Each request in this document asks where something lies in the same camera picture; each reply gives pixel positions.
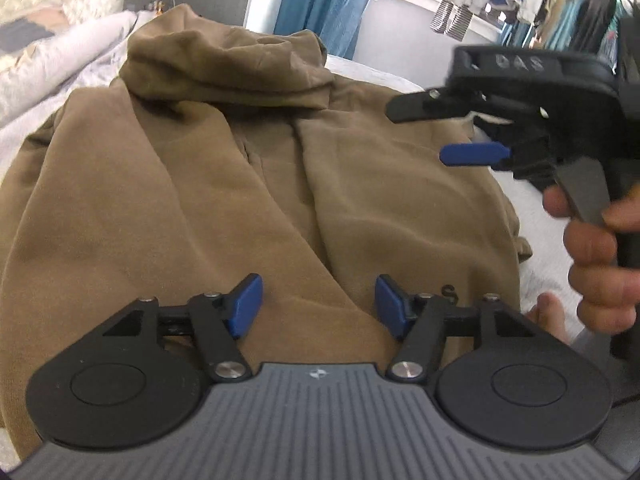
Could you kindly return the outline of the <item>person right hand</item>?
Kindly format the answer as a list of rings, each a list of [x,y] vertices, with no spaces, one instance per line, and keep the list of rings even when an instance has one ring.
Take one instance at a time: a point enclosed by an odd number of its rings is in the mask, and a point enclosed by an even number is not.
[[[559,185],[544,191],[542,203],[552,217],[572,214]],[[602,212],[604,228],[573,219],[573,215],[565,228],[563,243],[573,259],[568,282],[582,296],[577,316],[592,332],[617,335],[629,330],[637,318],[639,270],[613,266],[613,260],[618,249],[615,234],[639,233],[639,209],[639,183],[636,183],[624,198]],[[570,342],[563,306],[552,292],[540,294],[526,318],[556,339]]]

